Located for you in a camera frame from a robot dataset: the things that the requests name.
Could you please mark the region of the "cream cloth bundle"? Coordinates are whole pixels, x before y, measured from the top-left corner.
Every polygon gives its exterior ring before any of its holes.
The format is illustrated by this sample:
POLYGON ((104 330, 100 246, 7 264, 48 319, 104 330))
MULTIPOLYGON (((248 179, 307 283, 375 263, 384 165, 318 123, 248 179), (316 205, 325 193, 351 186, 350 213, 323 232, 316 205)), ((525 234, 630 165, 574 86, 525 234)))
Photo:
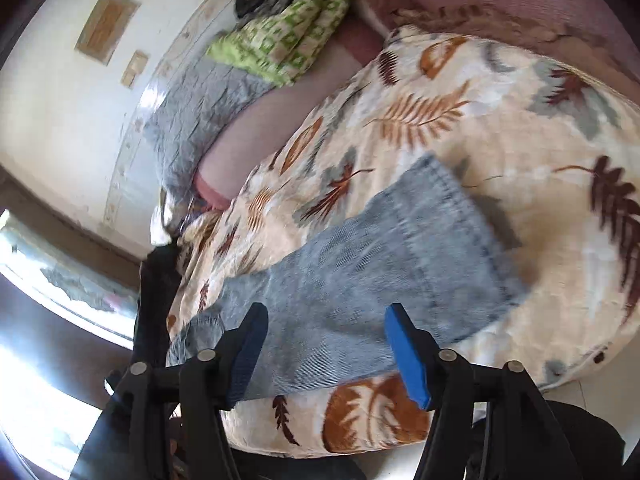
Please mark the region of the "cream cloth bundle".
POLYGON ((157 203, 150 220, 150 243, 154 247, 168 245, 172 240, 171 227, 174 203, 164 188, 160 188, 157 203))

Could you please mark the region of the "black jacket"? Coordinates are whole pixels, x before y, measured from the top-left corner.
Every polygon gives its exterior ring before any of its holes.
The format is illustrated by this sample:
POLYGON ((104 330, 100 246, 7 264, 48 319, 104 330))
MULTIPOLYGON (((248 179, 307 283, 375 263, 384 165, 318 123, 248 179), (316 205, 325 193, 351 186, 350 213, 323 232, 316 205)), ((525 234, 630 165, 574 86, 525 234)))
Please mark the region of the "black jacket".
POLYGON ((165 365, 169 347, 166 318, 181 283, 177 270, 179 254, 180 248, 173 240, 155 247, 141 263, 131 362, 142 361, 152 367, 165 365))

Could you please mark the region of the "beige wall switch plate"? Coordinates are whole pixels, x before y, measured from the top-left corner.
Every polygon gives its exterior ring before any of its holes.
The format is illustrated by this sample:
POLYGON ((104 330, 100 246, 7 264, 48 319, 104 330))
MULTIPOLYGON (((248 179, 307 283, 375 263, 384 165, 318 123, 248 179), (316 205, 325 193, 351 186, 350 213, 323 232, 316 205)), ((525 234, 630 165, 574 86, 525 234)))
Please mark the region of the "beige wall switch plate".
POLYGON ((137 50, 134 51, 134 54, 130 58, 130 61, 122 73, 122 79, 120 83, 131 89, 136 82, 136 79, 144 72, 146 64, 149 62, 149 55, 146 53, 137 50))

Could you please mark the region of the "leaf pattern fleece blanket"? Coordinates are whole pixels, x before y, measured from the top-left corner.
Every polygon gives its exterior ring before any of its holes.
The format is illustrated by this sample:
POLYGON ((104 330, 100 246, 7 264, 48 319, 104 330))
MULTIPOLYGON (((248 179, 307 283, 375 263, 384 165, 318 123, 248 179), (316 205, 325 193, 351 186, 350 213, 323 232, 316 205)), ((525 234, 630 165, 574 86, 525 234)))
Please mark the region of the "leaf pattern fleece blanket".
POLYGON ((431 419, 398 375, 390 304, 545 389, 638 333, 639 104, 570 62, 404 27, 181 245, 169 364, 255 302, 268 311, 222 418, 232 446, 304 458, 418 442, 431 419))

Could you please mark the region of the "green patterned folded blanket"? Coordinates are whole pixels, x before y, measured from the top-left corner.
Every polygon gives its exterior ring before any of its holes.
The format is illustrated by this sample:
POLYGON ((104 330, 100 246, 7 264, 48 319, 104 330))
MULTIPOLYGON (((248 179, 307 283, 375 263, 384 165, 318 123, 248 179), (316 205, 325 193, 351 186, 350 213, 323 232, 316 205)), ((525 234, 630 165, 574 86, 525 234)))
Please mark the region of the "green patterned folded blanket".
POLYGON ((206 54, 276 87, 290 86, 316 62, 350 0, 293 0, 275 14, 215 39, 206 54))

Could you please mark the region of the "grey quilted pillow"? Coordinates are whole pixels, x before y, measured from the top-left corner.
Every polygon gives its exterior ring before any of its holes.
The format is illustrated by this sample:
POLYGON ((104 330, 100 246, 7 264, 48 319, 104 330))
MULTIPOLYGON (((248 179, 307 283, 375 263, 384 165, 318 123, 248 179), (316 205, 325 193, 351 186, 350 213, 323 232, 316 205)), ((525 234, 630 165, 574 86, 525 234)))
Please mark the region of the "grey quilted pillow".
POLYGON ((192 195, 198 163, 243 110, 274 88, 208 56, 192 62, 143 129, 160 186, 176 202, 192 195))

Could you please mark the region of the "grey denim pants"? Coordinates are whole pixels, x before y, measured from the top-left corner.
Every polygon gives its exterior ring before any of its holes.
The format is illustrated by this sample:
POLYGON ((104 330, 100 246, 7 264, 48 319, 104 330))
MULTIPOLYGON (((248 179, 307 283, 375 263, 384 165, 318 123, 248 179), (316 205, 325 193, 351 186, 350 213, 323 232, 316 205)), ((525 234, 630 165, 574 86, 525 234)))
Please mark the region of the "grey denim pants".
POLYGON ((167 361, 212 348, 261 302, 269 327, 246 397, 330 388, 392 370, 384 333, 402 304, 440 344, 455 344, 521 304, 527 289, 485 217, 433 155, 361 214, 266 270, 229 278, 170 345, 167 361))

